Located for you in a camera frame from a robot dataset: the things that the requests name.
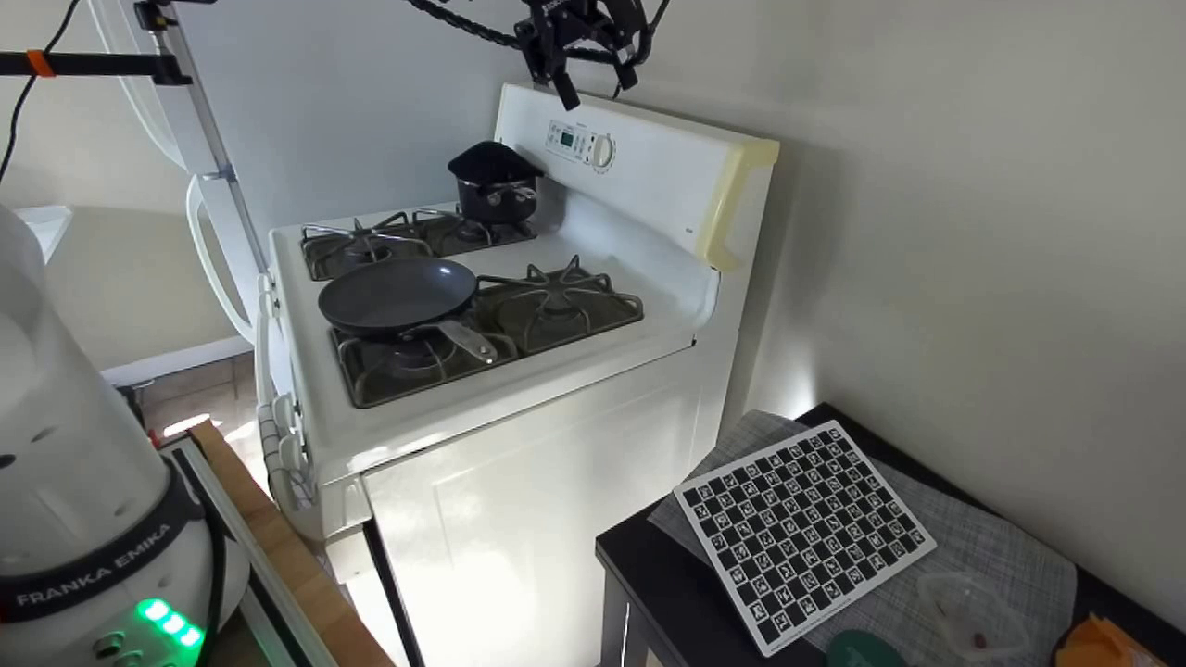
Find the oven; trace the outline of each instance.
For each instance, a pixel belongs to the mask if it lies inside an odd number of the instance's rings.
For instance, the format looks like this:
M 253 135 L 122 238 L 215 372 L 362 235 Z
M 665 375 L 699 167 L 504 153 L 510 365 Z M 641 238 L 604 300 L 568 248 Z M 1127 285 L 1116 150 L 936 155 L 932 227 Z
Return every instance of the oven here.
M 498 141 L 550 175 L 521 229 L 431 203 L 272 238 L 268 477 L 402 663 L 597 663 L 594 537 L 718 434 L 777 145 L 516 86 Z M 423 255 L 477 274 L 498 365 L 321 321 L 332 274 Z

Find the black and white checkerboard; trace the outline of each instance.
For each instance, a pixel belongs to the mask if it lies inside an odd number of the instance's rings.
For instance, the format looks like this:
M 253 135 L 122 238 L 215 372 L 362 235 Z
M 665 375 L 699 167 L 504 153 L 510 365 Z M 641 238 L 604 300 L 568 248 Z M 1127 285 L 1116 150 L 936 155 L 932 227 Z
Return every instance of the black and white checkerboard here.
M 673 496 L 765 656 L 934 548 L 839 422 L 688 477 Z

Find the stove top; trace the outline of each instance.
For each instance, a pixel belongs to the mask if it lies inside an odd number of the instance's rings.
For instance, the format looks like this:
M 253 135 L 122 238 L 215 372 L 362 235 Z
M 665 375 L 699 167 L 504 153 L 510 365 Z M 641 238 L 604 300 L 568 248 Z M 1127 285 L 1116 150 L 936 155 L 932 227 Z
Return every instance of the stove top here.
M 374 227 L 355 223 L 353 229 L 301 235 L 301 251 L 310 283 L 332 283 L 372 262 L 458 255 L 531 238 L 521 227 L 482 227 L 450 213 L 398 213 Z
M 437 329 L 355 338 L 330 329 L 330 345 L 355 407 L 374 407 L 419 391 L 458 382 L 570 342 L 641 324 L 641 300 L 615 293 L 609 274 L 588 274 L 577 255 L 560 270 L 526 266 L 526 279 L 477 279 L 477 298 L 458 314 L 492 350 L 477 365 Z

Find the frying pan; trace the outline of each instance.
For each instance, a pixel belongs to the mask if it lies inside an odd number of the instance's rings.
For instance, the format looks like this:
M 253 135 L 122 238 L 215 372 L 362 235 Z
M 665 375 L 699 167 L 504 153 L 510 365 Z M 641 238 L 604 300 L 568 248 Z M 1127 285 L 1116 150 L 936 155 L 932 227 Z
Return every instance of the frying pan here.
M 498 365 L 498 350 L 451 314 L 477 293 L 477 279 L 450 261 L 379 262 L 332 279 L 320 307 L 321 314 L 360 338 L 388 338 L 416 329 L 440 329 L 457 350 L 482 365 Z

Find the pot handle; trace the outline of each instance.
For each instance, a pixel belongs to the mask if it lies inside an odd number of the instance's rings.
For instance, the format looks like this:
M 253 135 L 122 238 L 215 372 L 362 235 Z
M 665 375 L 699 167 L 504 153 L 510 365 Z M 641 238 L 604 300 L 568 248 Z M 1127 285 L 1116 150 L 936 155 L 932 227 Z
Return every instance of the pot handle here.
M 498 365 L 498 350 L 470 325 L 445 321 L 434 324 L 457 350 L 463 350 L 467 358 L 473 358 L 477 365 L 492 369 Z

